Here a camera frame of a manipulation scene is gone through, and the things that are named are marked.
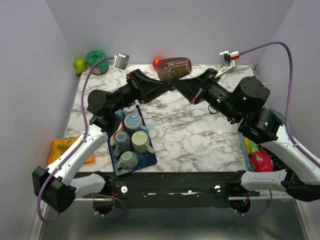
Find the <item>brown striped mug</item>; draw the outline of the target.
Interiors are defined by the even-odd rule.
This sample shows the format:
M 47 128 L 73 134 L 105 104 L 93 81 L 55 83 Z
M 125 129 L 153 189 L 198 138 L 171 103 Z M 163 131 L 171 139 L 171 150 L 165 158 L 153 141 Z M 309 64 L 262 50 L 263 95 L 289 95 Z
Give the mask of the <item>brown striped mug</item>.
M 160 59 L 156 71 L 160 81 L 171 82 L 189 75 L 193 71 L 193 66 L 188 57 L 170 57 Z

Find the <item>blue mug with gold pattern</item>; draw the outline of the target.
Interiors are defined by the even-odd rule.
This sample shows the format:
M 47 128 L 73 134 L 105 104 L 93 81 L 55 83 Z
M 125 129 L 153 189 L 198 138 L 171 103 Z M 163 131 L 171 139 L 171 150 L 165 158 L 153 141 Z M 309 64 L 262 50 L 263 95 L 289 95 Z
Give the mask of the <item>blue mug with gold pattern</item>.
M 132 113 L 124 118 L 125 131 L 132 136 L 135 132 L 143 131 L 150 134 L 149 129 L 143 124 L 142 118 L 138 113 Z

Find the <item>pale green mug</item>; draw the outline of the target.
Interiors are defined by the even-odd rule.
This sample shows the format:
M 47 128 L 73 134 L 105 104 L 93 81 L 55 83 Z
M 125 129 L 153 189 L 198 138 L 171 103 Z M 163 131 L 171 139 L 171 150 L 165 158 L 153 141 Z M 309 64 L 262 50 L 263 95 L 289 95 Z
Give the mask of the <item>pale green mug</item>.
M 155 153 L 155 150 L 151 146 L 149 136 L 144 131 L 136 131 L 131 137 L 131 144 L 133 149 L 138 153 Z

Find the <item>teal mug with bird picture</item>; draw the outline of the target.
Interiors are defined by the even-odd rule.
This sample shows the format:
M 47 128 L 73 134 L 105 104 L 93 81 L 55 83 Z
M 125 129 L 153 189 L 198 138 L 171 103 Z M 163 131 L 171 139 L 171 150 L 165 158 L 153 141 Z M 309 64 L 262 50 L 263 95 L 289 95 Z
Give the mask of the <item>teal mug with bird picture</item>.
M 118 163 L 115 165 L 115 168 L 131 170 L 138 164 L 138 162 L 138 156 L 133 151 L 126 151 L 120 156 Z

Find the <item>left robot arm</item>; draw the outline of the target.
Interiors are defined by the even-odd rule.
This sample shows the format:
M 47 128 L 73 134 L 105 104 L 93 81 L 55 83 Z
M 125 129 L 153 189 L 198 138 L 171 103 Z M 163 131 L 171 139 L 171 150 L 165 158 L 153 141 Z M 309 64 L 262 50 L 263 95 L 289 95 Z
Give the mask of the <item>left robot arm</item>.
M 57 213 L 62 213 L 76 198 L 72 180 L 87 158 L 104 144 L 121 125 L 116 111 L 134 101 L 149 103 L 170 91 L 169 83 L 147 77 L 140 69 L 126 75 L 126 85 L 114 92 L 95 89 L 88 95 L 87 110 L 92 118 L 85 121 L 84 133 L 52 166 L 38 166 L 32 173 L 33 190 L 37 203 L 47 203 Z

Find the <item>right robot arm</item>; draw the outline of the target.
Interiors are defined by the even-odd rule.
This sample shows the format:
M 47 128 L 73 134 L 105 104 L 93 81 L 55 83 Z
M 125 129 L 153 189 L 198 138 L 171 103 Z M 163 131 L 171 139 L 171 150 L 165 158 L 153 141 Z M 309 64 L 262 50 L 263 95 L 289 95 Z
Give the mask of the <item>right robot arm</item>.
M 191 104 L 206 101 L 223 114 L 238 131 L 279 157 L 288 169 L 274 172 L 242 173 L 230 183 L 230 191 L 241 196 L 247 191 L 281 191 L 291 197 L 312 202 L 320 198 L 320 160 L 289 136 L 287 125 L 270 109 L 264 108 L 270 90 L 255 76 L 244 77 L 232 92 L 219 84 L 216 70 L 171 82 Z

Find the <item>grey upside-down mug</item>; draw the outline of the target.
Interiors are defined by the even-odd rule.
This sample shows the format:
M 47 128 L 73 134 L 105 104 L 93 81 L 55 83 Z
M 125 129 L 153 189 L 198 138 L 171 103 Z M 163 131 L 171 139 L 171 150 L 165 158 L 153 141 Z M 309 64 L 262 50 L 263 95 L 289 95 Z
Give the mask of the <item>grey upside-down mug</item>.
M 138 114 L 138 113 L 139 112 L 138 112 L 137 106 L 135 104 L 123 108 L 123 115 L 125 117 L 130 115 L 130 114 Z

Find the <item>dark teal upside-down mug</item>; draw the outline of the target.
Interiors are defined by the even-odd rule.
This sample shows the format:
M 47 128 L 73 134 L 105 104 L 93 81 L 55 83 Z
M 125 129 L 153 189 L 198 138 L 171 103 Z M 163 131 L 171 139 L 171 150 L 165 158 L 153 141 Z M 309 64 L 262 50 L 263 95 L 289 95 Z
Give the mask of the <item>dark teal upside-down mug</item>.
M 131 138 L 125 131 L 120 131 L 115 135 L 114 145 L 115 148 L 113 156 L 116 158 L 118 158 L 121 154 L 132 150 Z

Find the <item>red apple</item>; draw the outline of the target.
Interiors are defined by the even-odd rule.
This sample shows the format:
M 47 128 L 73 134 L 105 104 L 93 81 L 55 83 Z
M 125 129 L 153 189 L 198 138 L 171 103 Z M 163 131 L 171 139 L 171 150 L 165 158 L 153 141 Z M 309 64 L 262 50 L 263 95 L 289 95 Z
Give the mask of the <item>red apple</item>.
M 153 61 L 152 61 L 152 66 L 153 66 L 153 68 L 154 68 L 155 70 L 157 70 L 157 68 L 158 68 L 158 62 L 159 62 L 160 60 L 162 60 L 162 59 L 163 59 L 162 57 L 156 57 L 156 58 L 153 59 Z

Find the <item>pink cup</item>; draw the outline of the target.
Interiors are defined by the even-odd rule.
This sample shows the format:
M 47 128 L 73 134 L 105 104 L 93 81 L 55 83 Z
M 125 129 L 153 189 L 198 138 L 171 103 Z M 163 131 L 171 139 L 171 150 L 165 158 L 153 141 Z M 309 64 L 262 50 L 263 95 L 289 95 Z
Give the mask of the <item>pink cup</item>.
M 120 125 L 119 125 L 119 127 L 118 127 L 118 129 L 114 132 L 114 134 L 110 137 L 110 145 L 111 146 L 114 146 L 115 145 L 115 138 L 116 138 L 116 135 L 117 135 L 117 133 L 119 133 L 119 132 L 123 132 L 124 131 L 124 125 L 123 125 L 123 123 L 121 123 Z

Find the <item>green wrapped cylinder package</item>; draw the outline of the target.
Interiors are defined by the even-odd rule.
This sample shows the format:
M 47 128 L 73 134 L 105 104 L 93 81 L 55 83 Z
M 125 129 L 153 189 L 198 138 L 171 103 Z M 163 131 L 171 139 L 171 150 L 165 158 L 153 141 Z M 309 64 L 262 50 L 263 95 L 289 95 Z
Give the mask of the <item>green wrapped cylinder package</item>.
M 92 50 L 87 53 L 85 57 L 86 64 L 88 68 L 91 70 L 93 65 L 95 65 L 100 60 L 106 58 L 106 54 L 102 51 Z M 109 63 L 107 60 L 99 63 L 92 71 L 94 75 L 104 75 L 109 69 Z

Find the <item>yellow-green pear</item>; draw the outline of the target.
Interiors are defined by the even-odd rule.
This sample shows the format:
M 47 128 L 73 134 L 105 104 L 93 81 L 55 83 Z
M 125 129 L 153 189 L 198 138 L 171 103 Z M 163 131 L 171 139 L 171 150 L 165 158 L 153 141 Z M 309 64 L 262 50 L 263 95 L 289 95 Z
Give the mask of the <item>yellow-green pear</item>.
M 81 74 L 87 68 L 86 61 L 84 59 L 76 59 L 74 61 L 74 69 L 77 75 Z

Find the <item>yellow banana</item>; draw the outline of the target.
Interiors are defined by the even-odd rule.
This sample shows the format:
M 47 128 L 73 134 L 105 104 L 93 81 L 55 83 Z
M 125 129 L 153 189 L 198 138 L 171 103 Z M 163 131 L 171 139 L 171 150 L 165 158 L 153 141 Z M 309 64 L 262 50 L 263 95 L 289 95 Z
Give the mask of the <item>yellow banana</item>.
M 252 148 L 251 148 L 249 139 L 246 138 L 246 137 L 244 137 L 244 144 L 245 144 L 245 147 L 246 147 L 247 154 L 251 155 L 252 154 Z

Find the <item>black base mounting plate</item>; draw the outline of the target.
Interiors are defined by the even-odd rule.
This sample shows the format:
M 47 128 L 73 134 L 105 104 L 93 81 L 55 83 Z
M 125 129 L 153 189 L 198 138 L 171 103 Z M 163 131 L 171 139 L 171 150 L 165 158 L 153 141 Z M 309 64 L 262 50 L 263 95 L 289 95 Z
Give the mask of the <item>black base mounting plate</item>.
M 259 196 L 240 185 L 237 172 L 133 172 L 117 176 L 105 172 L 109 182 L 101 194 L 119 198 L 115 209 L 228 208 L 229 199 Z

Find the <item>dark purple grapes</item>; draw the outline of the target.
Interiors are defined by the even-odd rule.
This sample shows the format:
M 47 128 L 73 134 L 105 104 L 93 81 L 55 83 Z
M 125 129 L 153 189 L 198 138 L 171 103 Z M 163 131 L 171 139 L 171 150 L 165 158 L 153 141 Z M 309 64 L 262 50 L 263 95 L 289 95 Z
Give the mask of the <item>dark purple grapes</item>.
M 274 154 L 272 151 L 270 151 L 269 149 L 267 149 L 265 147 L 263 148 L 263 150 L 271 158 L 271 160 L 273 162 L 273 171 L 274 172 L 288 168 L 288 166 L 276 154 Z

